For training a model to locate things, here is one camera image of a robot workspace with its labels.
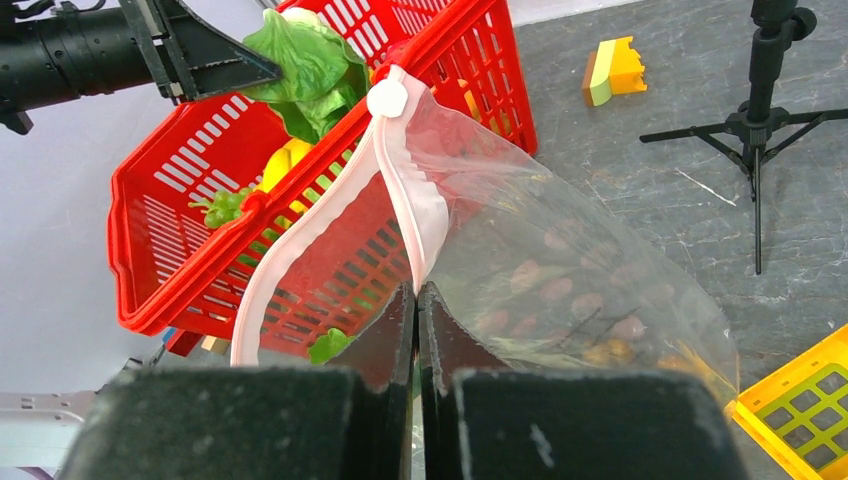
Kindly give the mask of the napa cabbage toy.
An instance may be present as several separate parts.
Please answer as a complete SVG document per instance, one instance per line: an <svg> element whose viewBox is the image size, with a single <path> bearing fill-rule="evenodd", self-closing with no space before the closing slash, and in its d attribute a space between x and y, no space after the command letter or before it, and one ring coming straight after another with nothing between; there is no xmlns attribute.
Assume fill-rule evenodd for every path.
<svg viewBox="0 0 848 480"><path fill-rule="evenodd" d="M289 136L317 144L368 93L369 67L314 12L290 7L263 11L263 25L243 44L273 61L282 78L241 91L266 104Z"/></svg>

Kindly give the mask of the clear zip top bag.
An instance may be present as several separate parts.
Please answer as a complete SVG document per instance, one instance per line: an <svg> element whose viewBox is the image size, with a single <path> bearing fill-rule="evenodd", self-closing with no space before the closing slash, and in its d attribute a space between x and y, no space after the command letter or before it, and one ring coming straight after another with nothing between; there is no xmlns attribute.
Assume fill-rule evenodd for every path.
<svg viewBox="0 0 848 480"><path fill-rule="evenodd" d="M369 125L339 176L261 258L236 315L230 361L283 353L261 345L260 314L293 286L317 243L360 237L348 226L370 194L393 220L407 264L394 290L434 284L451 315L516 368L589 368L554 345L596 309L639 307L661 351L655 365L701 380L719 405L739 393L739 360L721 309L685 271L524 150L441 105L400 67L366 97Z"/></svg>

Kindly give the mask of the brown longan bunch toy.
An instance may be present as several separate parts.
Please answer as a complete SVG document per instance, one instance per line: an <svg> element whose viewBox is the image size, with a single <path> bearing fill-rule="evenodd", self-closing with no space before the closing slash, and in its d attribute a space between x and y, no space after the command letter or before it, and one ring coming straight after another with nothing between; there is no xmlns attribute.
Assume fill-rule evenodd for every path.
<svg viewBox="0 0 848 480"><path fill-rule="evenodd" d="M661 351L640 308L609 313L596 309L569 327L554 345L582 364L598 367L655 365Z"/></svg>

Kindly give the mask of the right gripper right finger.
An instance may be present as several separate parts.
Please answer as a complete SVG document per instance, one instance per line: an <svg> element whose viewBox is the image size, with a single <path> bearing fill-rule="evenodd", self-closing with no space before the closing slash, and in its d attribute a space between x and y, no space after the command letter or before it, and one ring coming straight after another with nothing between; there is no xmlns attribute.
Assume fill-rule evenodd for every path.
<svg viewBox="0 0 848 480"><path fill-rule="evenodd" d="M742 479L717 403L670 370L512 370L451 315L417 300L430 479Z"/></svg>

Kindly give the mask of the green leafy vegetable toy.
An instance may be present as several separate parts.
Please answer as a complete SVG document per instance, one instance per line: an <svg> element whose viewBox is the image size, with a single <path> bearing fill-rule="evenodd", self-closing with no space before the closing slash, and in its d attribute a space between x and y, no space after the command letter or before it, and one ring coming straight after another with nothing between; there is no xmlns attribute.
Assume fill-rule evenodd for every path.
<svg viewBox="0 0 848 480"><path fill-rule="evenodd" d="M327 363L342 352L355 336L345 334L338 328L330 328L326 333L316 338L315 342L307 349L308 358L313 365Z"/></svg>

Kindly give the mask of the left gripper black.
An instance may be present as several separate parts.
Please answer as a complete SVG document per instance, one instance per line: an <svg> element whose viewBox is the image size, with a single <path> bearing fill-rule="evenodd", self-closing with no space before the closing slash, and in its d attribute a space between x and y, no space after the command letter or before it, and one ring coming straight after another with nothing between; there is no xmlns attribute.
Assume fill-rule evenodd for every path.
<svg viewBox="0 0 848 480"><path fill-rule="evenodd" d="M1 123L28 134L32 109L153 83L173 102L282 78L282 68L183 1L1 4Z"/></svg>

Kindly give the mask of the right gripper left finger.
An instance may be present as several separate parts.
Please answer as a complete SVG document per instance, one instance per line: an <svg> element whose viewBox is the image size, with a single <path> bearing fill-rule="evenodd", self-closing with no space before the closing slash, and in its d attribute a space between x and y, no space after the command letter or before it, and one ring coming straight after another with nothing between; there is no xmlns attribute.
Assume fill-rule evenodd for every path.
<svg viewBox="0 0 848 480"><path fill-rule="evenodd" d="M324 365L146 369L98 395L65 479L405 479L415 299Z"/></svg>

